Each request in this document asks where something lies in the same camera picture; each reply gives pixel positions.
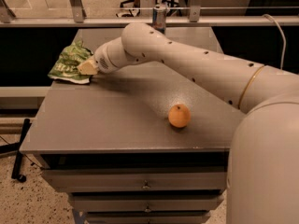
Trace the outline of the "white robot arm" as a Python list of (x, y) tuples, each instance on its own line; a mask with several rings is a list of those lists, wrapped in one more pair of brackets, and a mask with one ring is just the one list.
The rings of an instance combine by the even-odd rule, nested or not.
[(227, 224), (298, 224), (299, 76), (181, 44), (144, 23), (81, 63), (83, 75), (156, 61), (245, 113), (227, 170)]

